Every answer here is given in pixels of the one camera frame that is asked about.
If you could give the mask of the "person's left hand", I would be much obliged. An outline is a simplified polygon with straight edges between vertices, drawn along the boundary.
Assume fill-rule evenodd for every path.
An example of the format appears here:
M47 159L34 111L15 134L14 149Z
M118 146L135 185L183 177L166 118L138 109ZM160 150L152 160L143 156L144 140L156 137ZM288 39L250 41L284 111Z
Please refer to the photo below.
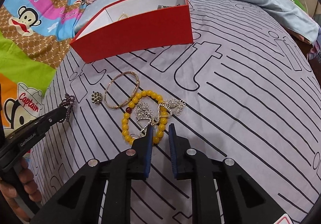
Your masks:
M21 171L18 174L20 182L23 184L24 190L29 195L29 198L34 202L41 202L42 195L38 189L38 185L34 180L34 175L32 171L28 168L28 162L25 158L20 160ZM3 179L1 179L1 192L7 201L7 203L12 208L13 212L24 222L28 223L30 221L30 217L27 213L17 204L15 198L17 197L16 189L6 183Z

